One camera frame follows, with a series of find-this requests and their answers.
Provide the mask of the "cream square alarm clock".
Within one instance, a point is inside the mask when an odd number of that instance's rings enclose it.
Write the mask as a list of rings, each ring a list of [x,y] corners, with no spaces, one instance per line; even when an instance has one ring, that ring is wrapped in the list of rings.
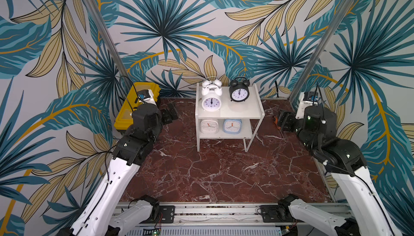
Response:
[[[218,133],[219,123],[216,119],[204,119],[200,123],[200,131],[203,134]]]

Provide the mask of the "white twin-bell alarm clock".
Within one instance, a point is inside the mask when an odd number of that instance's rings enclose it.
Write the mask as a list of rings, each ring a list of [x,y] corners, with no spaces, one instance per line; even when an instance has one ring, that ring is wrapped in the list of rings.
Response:
[[[202,82],[202,87],[206,88],[208,85],[222,86],[222,82],[216,76],[209,76]]]

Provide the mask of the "light blue square alarm clock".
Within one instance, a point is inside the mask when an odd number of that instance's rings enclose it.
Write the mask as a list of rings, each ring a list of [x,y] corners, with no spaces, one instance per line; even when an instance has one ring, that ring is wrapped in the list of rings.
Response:
[[[223,131],[227,134],[239,134],[242,126],[241,119],[225,119],[223,122]]]

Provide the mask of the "black twin-bell alarm clock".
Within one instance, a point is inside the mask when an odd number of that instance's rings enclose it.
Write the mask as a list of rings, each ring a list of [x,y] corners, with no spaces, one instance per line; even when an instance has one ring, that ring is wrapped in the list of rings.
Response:
[[[244,102],[250,96],[250,80],[244,76],[237,76],[229,83],[230,100],[233,102]]]

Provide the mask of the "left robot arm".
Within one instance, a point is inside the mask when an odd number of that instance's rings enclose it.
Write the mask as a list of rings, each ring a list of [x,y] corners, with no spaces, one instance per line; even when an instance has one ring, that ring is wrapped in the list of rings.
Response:
[[[170,103],[167,109],[143,103],[132,113],[133,124],[117,143],[106,175],[90,203],[71,225],[59,230],[59,236],[124,236],[142,222],[158,222],[159,201],[148,195],[140,197],[127,211],[114,211],[131,179],[152,152],[163,126],[177,120]]]

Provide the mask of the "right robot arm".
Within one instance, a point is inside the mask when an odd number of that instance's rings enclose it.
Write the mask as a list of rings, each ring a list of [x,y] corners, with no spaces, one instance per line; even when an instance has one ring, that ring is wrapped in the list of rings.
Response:
[[[291,217],[328,236],[400,236],[382,203],[360,148],[336,136],[336,114],[321,105],[304,109],[303,117],[282,110],[273,117],[280,131],[293,132],[342,189],[353,217],[344,218],[305,203],[292,194],[279,201]]]

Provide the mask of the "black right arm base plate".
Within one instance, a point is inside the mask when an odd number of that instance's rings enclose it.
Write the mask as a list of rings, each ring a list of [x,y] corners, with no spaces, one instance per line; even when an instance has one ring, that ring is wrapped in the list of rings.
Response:
[[[282,205],[261,205],[257,212],[264,223],[292,223],[302,222],[291,216],[287,207]]]

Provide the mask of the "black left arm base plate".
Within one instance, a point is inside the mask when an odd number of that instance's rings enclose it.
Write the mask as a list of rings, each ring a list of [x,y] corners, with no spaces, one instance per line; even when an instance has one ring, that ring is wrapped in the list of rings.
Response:
[[[156,216],[153,223],[158,224],[172,224],[175,219],[175,206],[174,205],[161,205],[156,210]]]

